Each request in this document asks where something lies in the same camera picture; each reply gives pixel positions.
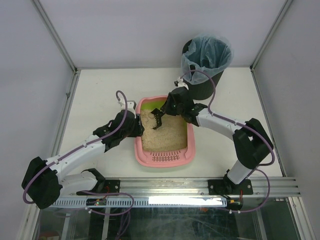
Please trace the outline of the black litter scoop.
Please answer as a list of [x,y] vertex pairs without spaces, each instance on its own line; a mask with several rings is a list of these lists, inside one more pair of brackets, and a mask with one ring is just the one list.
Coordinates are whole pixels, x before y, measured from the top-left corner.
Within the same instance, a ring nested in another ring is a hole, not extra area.
[[153,127],[152,129],[156,130],[162,126],[162,117],[165,115],[165,113],[158,108],[155,108],[150,113],[153,114],[155,122],[156,122],[155,127]]

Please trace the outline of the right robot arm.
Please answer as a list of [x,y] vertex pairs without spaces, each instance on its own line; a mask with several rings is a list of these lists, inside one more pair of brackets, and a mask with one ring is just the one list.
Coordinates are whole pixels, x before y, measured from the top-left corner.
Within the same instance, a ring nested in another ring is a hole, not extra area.
[[161,111],[170,116],[181,116],[187,123],[210,129],[233,141],[237,160],[223,177],[226,188],[240,185],[261,162],[271,155],[274,146],[261,122],[255,118],[238,121],[213,112],[209,105],[195,103],[186,87],[177,87],[167,95]]

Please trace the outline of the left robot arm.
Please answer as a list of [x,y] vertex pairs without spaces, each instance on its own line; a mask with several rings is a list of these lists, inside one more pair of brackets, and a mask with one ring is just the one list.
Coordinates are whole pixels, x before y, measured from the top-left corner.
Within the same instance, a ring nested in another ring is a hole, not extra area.
[[117,147],[125,138],[142,136],[144,127],[137,113],[121,110],[106,125],[93,131],[81,145],[56,156],[30,161],[22,181],[22,199],[43,210],[60,196],[112,193],[106,178],[95,168],[71,174],[80,165]]

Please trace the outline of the pink litter box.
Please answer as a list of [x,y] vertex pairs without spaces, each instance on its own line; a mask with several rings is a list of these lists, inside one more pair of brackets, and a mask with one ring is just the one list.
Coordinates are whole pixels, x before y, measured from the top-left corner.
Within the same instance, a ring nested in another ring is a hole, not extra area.
[[[144,97],[135,108],[139,114],[141,110],[159,109],[166,101],[165,95]],[[186,131],[187,146],[174,151],[146,151],[143,150],[142,138],[136,137],[134,140],[135,158],[144,167],[150,168],[173,168],[190,163],[196,155],[196,142],[193,125],[184,123]]]

